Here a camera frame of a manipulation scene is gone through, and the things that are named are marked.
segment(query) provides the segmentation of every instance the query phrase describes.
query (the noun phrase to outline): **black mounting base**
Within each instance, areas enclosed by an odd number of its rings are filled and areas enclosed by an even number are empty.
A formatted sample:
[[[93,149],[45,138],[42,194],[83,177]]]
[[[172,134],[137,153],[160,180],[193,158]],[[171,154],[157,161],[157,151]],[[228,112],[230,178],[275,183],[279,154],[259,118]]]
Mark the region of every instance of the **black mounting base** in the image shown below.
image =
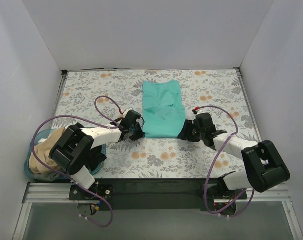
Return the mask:
[[[205,178],[100,178],[96,181],[99,182],[98,195],[105,197],[114,210],[200,209],[206,211],[203,196]],[[216,185],[217,179],[210,179],[209,183]],[[69,200],[90,202],[94,199],[98,200],[80,190],[78,186],[71,186]],[[210,209],[214,207],[214,200],[218,199],[226,198],[219,195],[208,196]],[[244,194],[240,199],[247,199],[247,195]],[[106,204],[102,204],[99,210],[109,211]]]

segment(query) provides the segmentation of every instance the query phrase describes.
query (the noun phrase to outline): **orange flower pattern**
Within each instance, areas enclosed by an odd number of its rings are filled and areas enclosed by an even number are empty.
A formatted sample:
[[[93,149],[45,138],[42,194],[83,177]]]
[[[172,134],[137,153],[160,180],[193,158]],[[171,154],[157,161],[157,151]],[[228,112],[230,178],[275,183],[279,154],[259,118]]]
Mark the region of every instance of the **orange flower pattern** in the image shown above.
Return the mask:
[[[56,115],[72,113],[97,123],[108,124],[95,109],[98,96],[109,96],[123,110],[129,107],[143,113],[144,81],[165,83],[175,79],[180,82],[186,118],[194,119],[192,109],[214,105],[226,109],[239,126],[238,136],[257,141],[258,136],[235,70],[139,70],[139,71],[84,71],[70,72]],[[97,101],[98,108],[112,119],[120,116],[118,109],[107,98]],[[233,133],[231,119],[216,109],[203,109],[212,115],[219,129]],[[54,121],[53,128],[82,121],[62,118]],[[97,178],[205,178],[206,170],[217,152],[202,142],[194,143],[178,139],[140,139],[122,141],[107,146],[107,160]],[[218,178],[225,173],[244,170],[243,161],[222,153],[211,176]]]

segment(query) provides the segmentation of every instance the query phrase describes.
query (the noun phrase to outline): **wire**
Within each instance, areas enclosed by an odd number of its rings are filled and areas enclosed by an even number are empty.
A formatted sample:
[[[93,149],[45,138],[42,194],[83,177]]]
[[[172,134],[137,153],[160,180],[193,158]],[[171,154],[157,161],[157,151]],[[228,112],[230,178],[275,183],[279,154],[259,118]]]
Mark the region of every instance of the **wire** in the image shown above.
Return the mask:
[[[98,96],[98,97],[95,99],[95,102],[94,102],[94,105],[95,105],[95,108],[96,108],[97,112],[98,112],[100,115],[102,115],[105,119],[107,119],[107,120],[109,120],[109,121],[112,121],[114,124],[116,124],[117,127],[119,127],[118,122],[116,122],[116,121],[114,121],[113,119],[111,119],[110,117],[106,116],[105,114],[103,114],[103,113],[98,109],[98,107],[97,107],[97,101],[98,101],[98,99],[101,99],[101,98],[106,98],[106,99],[111,100],[111,101],[116,105],[116,107],[118,108],[120,114],[123,114],[121,107],[118,105],[118,103],[117,103],[115,100],[113,100],[113,99],[112,99],[111,97],[109,97],[109,96]]]
[[[46,163],[44,163],[43,161],[41,161],[41,159],[37,156],[36,151],[35,151],[35,141],[36,141],[36,137],[37,137],[37,134],[39,133],[39,131],[42,129],[42,127],[43,127],[44,125],[46,125],[47,123],[49,123],[49,122],[52,121],[52,120],[60,119],[60,118],[72,118],[72,119],[77,119],[77,120],[81,120],[81,121],[87,122],[87,123],[89,123],[89,124],[96,125],[96,126],[98,126],[98,127],[104,128],[104,129],[118,129],[118,128],[119,128],[118,122],[116,122],[116,121],[114,121],[113,119],[107,117],[106,115],[104,115],[104,114],[98,109],[96,102],[97,102],[97,100],[100,99],[100,98],[108,98],[108,99],[110,99],[110,100],[118,107],[119,111],[121,112],[122,110],[121,110],[120,106],[119,106],[113,99],[111,99],[111,98],[108,97],[108,96],[99,96],[99,97],[97,97],[97,98],[95,99],[95,108],[96,108],[96,110],[97,110],[97,111],[99,112],[99,114],[101,114],[104,118],[108,119],[109,121],[112,121],[112,122],[115,124],[115,126],[106,126],[106,125],[102,125],[102,124],[100,124],[100,123],[96,123],[96,122],[94,122],[94,121],[90,121],[90,120],[88,120],[88,119],[85,119],[85,118],[82,118],[82,117],[78,117],[78,116],[72,116],[72,115],[59,115],[59,116],[54,116],[54,117],[49,118],[48,120],[44,121],[44,122],[37,128],[35,134],[34,134],[33,137],[32,137],[32,140],[31,140],[31,145],[33,146],[32,149],[31,149],[31,150],[32,150],[32,154],[35,156],[36,160],[37,160],[40,164],[42,164],[44,167],[50,169],[51,171],[53,171],[53,172],[55,172],[55,173],[58,173],[58,174],[64,176],[65,178],[71,180],[72,182],[74,182],[73,178],[72,178],[70,175],[65,174],[65,173],[63,173],[63,172],[61,172],[61,171],[58,171],[58,170],[54,169],[53,167],[48,166],[48,165],[47,165]],[[87,216],[85,216],[85,215],[83,215],[83,214],[81,214],[81,216],[84,217],[84,218],[86,218],[86,219],[88,219],[89,221],[95,223],[96,225],[98,225],[98,226],[101,227],[101,228],[106,228],[106,227],[108,227],[108,226],[113,222],[113,219],[114,219],[114,211],[113,211],[113,208],[112,208],[112,206],[110,205],[110,203],[109,203],[106,199],[104,199],[103,197],[97,195],[96,193],[93,193],[93,192],[87,190],[87,189],[84,188],[81,184],[79,184],[79,183],[76,183],[76,184],[77,184],[77,186],[78,186],[80,189],[82,189],[83,191],[85,191],[85,192],[87,192],[87,193],[93,195],[94,197],[100,199],[101,201],[105,202],[105,203],[107,204],[108,208],[110,209],[110,220],[109,220],[109,222],[108,222],[106,225],[103,225],[103,224],[101,224],[101,223],[95,221],[94,219],[91,219],[90,217],[87,217]]]
[[[145,119],[143,117],[141,117],[141,118],[142,118],[142,126],[141,127],[143,127],[145,125]]]
[[[237,199],[239,199],[245,192],[247,189],[243,189],[240,194],[238,196],[236,196],[234,198],[234,200],[232,200],[229,204],[227,204],[226,206],[224,206],[222,209],[219,209],[217,211],[212,211],[210,210],[209,206],[208,206],[208,203],[207,203],[207,191],[208,191],[208,184],[209,184],[209,180],[210,180],[210,177],[211,177],[211,173],[214,169],[214,165],[218,159],[218,157],[220,156],[220,154],[223,152],[224,148],[226,147],[227,143],[231,140],[232,136],[238,134],[239,132],[239,128],[238,128],[238,125],[235,121],[235,119],[229,114],[229,112],[227,112],[226,110],[224,110],[223,108],[219,107],[219,106],[212,106],[212,105],[207,105],[207,106],[201,106],[201,107],[196,107],[195,110],[199,110],[199,109],[205,109],[205,108],[213,108],[213,109],[219,109],[221,111],[223,111],[224,113],[226,113],[230,119],[233,121],[234,125],[235,125],[235,128],[236,128],[236,131],[233,132],[228,138],[227,140],[223,143],[223,145],[221,146],[221,148],[219,149],[219,151],[217,152],[215,158],[213,159],[212,163],[211,163],[211,166],[209,168],[209,171],[208,171],[208,175],[207,175],[207,178],[206,178],[206,181],[205,181],[205,184],[204,184],[204,203],[205,203],[205,207],[207,208],[207,211],[212,214],[212,215],[216,215],[216,214],[220,214],[222,213],[224,210],[228,209],[230,206],[232,206],[236,201]],[[253,197],[254,197],[254,194],[255,194],[255,190],[253,189],[252,190],[252,194],[251,194],[251,197],[248,201],[248,203],[246,204],[246,206],[238,213],[234,214],[234,215],[231,215],[229,216],[230,218],[233,218],[233,217],[237,217],[239,216],[240,214],[242,214],[247,208],[248,206],[251,204],[252,200],[253,200]]]

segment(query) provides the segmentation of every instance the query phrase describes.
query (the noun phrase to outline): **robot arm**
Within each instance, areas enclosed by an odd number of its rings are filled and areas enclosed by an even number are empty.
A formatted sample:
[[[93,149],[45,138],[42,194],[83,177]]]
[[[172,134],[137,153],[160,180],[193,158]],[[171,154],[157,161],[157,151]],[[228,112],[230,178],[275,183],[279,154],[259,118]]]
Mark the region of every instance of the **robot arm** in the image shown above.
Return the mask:
[[[207,147],[219,150],[230,136],[226,131],[216,130],[209,113],[194,111],[195,120],[186,120],[178,138],[190,142],[202,140]],[[290,173],[275,145],[265,140],[247,141],[232,136],[223,152],[242,159],[245,171],[230,172],[218,179],[218,188],[227,192],[253,188],[263,193],[290,179]]]
[[[93,165],[92,169],[96,169],[106,160],[106,156],[102,154],[102,145],[128,139],[135,141],[145,136],[138,122],[142,115],[128,109],[122,116],[118,129],[84,128],[79,123],[69,126],[51,149],[49,157],[77,183],[89,189],[95,182],[89,172],[90,165]]]

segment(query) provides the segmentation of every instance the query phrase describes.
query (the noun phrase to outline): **glass panel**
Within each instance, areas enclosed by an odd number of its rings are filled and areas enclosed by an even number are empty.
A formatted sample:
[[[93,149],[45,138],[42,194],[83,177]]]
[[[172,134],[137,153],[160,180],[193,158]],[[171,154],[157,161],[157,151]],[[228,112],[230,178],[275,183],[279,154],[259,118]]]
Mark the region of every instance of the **glass panel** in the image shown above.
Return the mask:
[[[238,203],[239,209],[245,203]],[[79,211],[90,213],[89,206]],[[199,210],[116,210],[114,221],[100,228],[78,217],[75,203],[34,203],[25,240],[292,240],[293,236],[281,202],[253,202],[240,216],[227,220]],[[109,221],[108,211],[99,211],[93,218]]]

